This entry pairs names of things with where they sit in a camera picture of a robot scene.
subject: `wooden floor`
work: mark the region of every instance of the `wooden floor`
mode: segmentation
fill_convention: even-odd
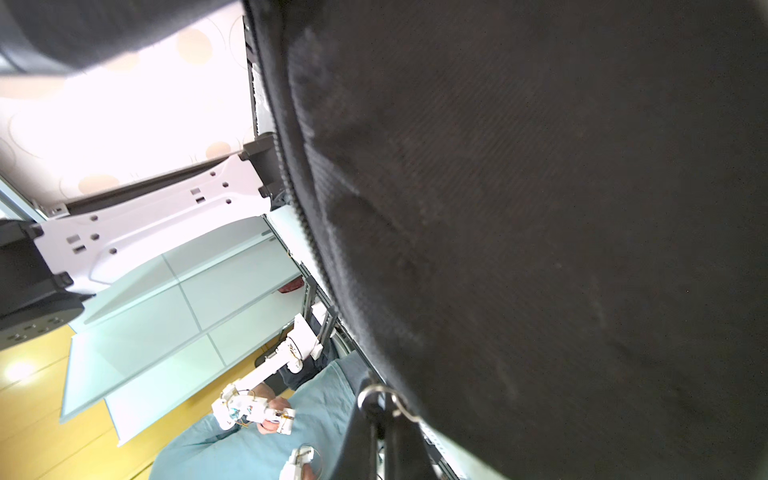
[[[118,448],[104,402],[59,425],[70,338],[68,326],[0,352],[0,478],[3,480],[147,480],[158,452],[197,420],[227,383],[253,369],[277,342],[235,365],[150,428]],[[34,372],[13,382],[19,365]]]

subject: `wire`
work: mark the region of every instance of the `wire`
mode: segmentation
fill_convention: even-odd
[[[316,473],[317,480],[320,480],[320,477],[323,475],[323,456],[320,454],[320,450],[316,449],[314,446],[310,445],[309,443],[302,443],[301,445],[299,445],[299,449],[301,449],[302,447],[310,447],[320,459],[320,471]]]
[[[296,356],[296,353],[299,353],[299,354],[301,353],[301,350],[299,350],[299,346],[296,344],[296,341],[293,338],[290,340],[290,342],[293,344],[293,348],[296,349],[296,352],[294,352],[292,349],[290,350],[291,355],[293,355],[293,358],[301,361],[301,358]]]

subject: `hand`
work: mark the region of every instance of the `hand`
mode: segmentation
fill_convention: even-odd
[[[289,409],[290,403],[288,403],[288,400],[285,400],[283,397],[279,396],[274,399],[271,399],[269,406],[271,409],[280,411],[280,410]],[[257,423],[256,428],[259,429],[259,433],[261,433],[262,435],[269,435],[270,433],[277,432],[278,425],[279,424],[277,422],[265,421],[263,423]]]
[[[301,468],[301,480],[317,480],[317,476],[312,471],[309,463],[305,463]]]

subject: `circular pattern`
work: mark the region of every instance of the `circular pattern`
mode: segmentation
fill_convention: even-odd
[[[141,57],[139,57],[138,53],[131,52],[124,55],[120,55],[119,57],[113,58],[110,60],[107,64],[104,65],[104,68],[109,71],[113,71],[115,73],[122,73],[126,71],[131,71],[134,68],[139,65],[139,62],[141,61]]]
[[[37,100],[51,97],[64,88],[61,77],[1,77],[0,97]]]
[[[8,134],[11,141],[22,151],[37,158],[46,158],[56,155],[55,143],[53,141],[40,141],[41,137],[50,139],[49,132],[52,132],[52,120],[55,115],[44,116],[42,108],[26,108],[15,113],[8,120]]]
[[[184,61],[192,65],[205,65],[214,56],[210,39],[196,28],[188,28],[178,35],[176,49]]]
[[[78,190],[83,195],[96,194],[108,188],[114,188],[120,185],[120,181],[111,175],[99,174],[88,175],[78,183]]]
[[[238,17],[230,28],[230,52],[235,63],[240,67],[248,68],[243,17]]]
[[[0,170],[6,174],[16,168],[16,152],[8,142],[0,138]]]
[[[214,158],[223,157],[231,151],[232,147],[226,141],[213,142],[205,149],[205,158],[212,160]]]

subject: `zipper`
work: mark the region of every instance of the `zipper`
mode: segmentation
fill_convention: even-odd
[[[251,39],[253,40],[253,53],[256,54],[256,60],[257,60],[261,83],[262,83],[261,86],[264,90],[264,97],[266,98],[266,101],[269,103],[270,113],[272,113],[274,117],[275,109],[273,107],[272,95],[270,93],[270,89],[266,87],[266,82],[264,80],[264,76],[265,76],[264,64],[263,64],[263,59],[261,58],[261,49],[259,47],[258,38],[256,36],[256,26],[254,22],[255,15],[251,10],[249,1],[246,0],[245,2],[243,2],[243,8],[246,12],[245,16],[247,19],[247,23],[250,23],[250,26],[246,29],[247,31],[246,35],[251,35]],[[253,89],[255,88],[253,85],[253,75],[250,74],[249,76],[251,80],[251,92],[252,92],[251,97],[253,97]],[[253,112],[253,116],[254,118],[256,117],[255,109]],[[293,182],[293,178],[290,175],[288,165],[286,163],[286,159],[283,154],[282,143],[280,142],[280,128],[278,127],[278,122],[275,121],[274,124],[275,124],[275,133],[277,137],[277,141],[275,142],[275,152],[277,154],[278,164],[280,165],[280,176],[283,179],[283,185],[286,188],[286,193],[288,194],[288,199],[290,200],[290,204],[293,205],[293,207],[296,209],[296,215],[299,218],[300,229],[304,234],[304,237],[306,238],[307,243],[310,245],[310,256],[312,257],[312,260],[315,261],[315,264],[319,267],[320,279],[323,281],[323,285],[325,285],[326,288],[329,290],[328,292],[326,292],[326,295],[334,303],[336,303],[336,296],[333,294],[333,286],[329,281],[326,265],[323,262],[323,258],[320,256],[320,250],[319,250],[319,247],[317,246],[317,242],[315,241],[315,237],[312,235],[312,230],[310,229],[310,222],[307,220],[307,217],[306,217],[306,211],[301,206],[301,203],[299,202],[299,198],[296,195],[296,186]]]

